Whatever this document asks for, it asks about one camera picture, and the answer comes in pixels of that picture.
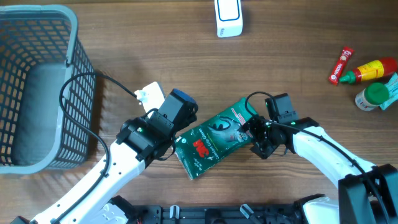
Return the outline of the green 3M gloves packet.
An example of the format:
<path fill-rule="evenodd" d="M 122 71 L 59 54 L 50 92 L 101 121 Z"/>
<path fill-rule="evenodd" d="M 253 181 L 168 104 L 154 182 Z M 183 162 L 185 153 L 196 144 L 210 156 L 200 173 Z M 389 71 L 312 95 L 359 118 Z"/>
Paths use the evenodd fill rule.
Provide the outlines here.
<path fill-rule="evenodd" d="M 235 150 L 249 144 L 252 134 L 241 129 L 257 112 L 241 98 L 211 119 L 184 132 L 175 141 L 175 153 L 193 180 Z"/>

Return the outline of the red coffee stick sachet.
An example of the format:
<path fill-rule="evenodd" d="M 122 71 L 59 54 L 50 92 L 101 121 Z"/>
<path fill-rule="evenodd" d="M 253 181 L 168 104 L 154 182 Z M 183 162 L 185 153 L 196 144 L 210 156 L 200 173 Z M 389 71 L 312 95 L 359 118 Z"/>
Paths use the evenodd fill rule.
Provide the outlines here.
<path fill-rule="evenodd" d="M 349 47 L 343 47 L 343 50 L 341 51 L 341 54 L 328 78 L 331 84 L 334 85 L 339 84 L 340 76 L 346 64 L 348 63 L 348 60 L 351 58 L 353 54 L 354 54 L 354 49 Z"/>

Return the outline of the green lid jar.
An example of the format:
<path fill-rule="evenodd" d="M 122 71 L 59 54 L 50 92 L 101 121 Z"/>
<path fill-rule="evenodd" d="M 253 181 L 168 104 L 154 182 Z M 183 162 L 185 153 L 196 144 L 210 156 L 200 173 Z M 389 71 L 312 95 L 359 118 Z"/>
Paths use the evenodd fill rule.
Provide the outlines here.
<path fill-rule="evenodd" d="M 382 83 L 372 83 L 355 98 L 356 106 L 363 111 L 371 111 L 389 99 L 389 90 Z"/>

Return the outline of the light teal tissue pack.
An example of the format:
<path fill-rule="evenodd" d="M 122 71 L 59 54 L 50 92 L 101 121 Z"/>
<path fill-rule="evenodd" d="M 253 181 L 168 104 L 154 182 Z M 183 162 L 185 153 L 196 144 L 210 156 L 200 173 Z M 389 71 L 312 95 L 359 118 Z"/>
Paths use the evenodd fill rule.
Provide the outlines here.
<path fill-rule="evenodd" d="M 398 76 L 397 73 L 394 73 L 390 80 L 385 84 L 386 88 L 389 92 L 389 98 L 385 102 L 383 102 L 379 107 L 382 110 L 386 110 L 391 104 L 397 101 L 398 94 Z"/>

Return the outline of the red sauce bottle green cap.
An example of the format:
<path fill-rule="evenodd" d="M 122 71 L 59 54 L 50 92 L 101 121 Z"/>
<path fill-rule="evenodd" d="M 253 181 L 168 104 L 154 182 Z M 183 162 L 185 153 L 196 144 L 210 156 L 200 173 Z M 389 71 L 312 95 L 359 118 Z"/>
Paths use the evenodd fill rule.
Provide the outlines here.
<path fill-rule="evenodd" d="M 340 77 L 340 83 L 356 84 L 392 75 L 397 71 L 397 60 L 392 57 L 380 58 L 350 70 Z"/>

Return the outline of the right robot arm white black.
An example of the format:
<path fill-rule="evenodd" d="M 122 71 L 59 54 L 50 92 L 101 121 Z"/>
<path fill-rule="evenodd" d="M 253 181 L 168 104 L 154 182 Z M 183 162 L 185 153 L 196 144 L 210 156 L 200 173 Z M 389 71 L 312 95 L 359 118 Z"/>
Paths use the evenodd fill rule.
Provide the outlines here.
<path fill-rule="evenodd" d="M 300 119 L 288 94 L 267 95 L 269 117 L 251 117 L 252 152 L 267 159 L 279 146 L 312 163 L 338 190 L 338 199 L 316 194 L 297 202 L 301 223 L 397 223 L 397 168 L 377 166 L 333 140 L 312 118 Z"/>

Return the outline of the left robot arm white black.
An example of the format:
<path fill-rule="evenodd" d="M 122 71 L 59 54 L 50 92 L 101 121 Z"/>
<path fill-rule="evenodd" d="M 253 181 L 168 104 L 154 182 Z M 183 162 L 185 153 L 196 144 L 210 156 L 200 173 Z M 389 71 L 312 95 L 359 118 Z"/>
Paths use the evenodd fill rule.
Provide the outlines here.
<path fill-rule="evenodd" d="M 196 121 L 198 105 L 173 89 L 159 107 L 127 120 L 105 156 L 66 195 L 31 223 L 127 223 L 133 218 L 111 198 L 154 160 L 164 160 L 175 135 Z"/>

